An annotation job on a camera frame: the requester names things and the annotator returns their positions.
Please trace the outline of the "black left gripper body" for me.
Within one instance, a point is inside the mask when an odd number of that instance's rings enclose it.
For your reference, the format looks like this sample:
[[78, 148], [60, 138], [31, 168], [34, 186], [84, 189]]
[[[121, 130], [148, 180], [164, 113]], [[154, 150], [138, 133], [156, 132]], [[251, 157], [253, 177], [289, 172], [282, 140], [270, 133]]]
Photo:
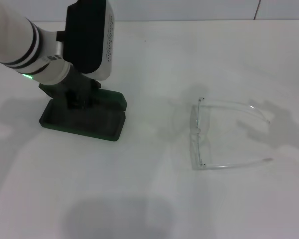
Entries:
[[57, 84], [39, 84], [51, 98], [70, 97], [71, 99], [83, 100], [92, 95], [93, 90], [101, 88], [101, 84], [77, 71], [69, 71], [66, 77]]

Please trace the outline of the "green glasses case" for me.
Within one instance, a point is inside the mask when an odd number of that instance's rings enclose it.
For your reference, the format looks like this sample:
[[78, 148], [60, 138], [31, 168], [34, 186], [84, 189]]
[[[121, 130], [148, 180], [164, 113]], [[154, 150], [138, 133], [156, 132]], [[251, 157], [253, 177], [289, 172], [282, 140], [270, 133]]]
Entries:
[[117, 141], [122, 132], [127, 102], [120, 92], [98, 89], [92, 91], [95, 104], [83, 109], [83, 100], [77, 100], [77, 108], [67, 108], [66, 97], [52, 98], [39, 122], [42, 127], [56, 131]]

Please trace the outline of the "clear white glasses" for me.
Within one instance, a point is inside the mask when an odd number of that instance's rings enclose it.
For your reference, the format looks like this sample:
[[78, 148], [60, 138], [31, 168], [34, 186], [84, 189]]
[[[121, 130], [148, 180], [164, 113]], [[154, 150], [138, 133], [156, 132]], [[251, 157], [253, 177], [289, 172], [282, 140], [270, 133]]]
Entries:
[[190, 157], [194, 170], [220, 170], [273, 162], [243, 137], [238, 123], [266, 127], [270, 121], [255, 106], [200, 97], [190, 113]]

